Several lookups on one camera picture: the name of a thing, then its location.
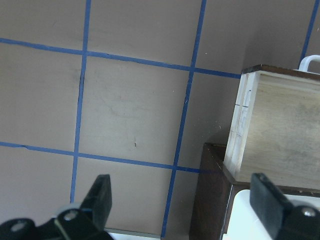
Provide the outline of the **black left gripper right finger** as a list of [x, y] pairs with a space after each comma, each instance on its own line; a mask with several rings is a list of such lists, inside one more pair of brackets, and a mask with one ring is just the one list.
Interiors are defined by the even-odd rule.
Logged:
[[251, 175], [249, 203], [271, 239], [275, 240], [293, 210], [293, 204], [264, 173]]

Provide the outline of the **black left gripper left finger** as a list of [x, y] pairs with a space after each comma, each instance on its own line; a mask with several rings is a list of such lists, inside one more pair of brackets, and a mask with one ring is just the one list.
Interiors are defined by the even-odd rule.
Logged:
[[86, 214], [98, 230], [104, 230], [112, 208], [112, 188], [109, 174], [96, 177], [79, 209]]

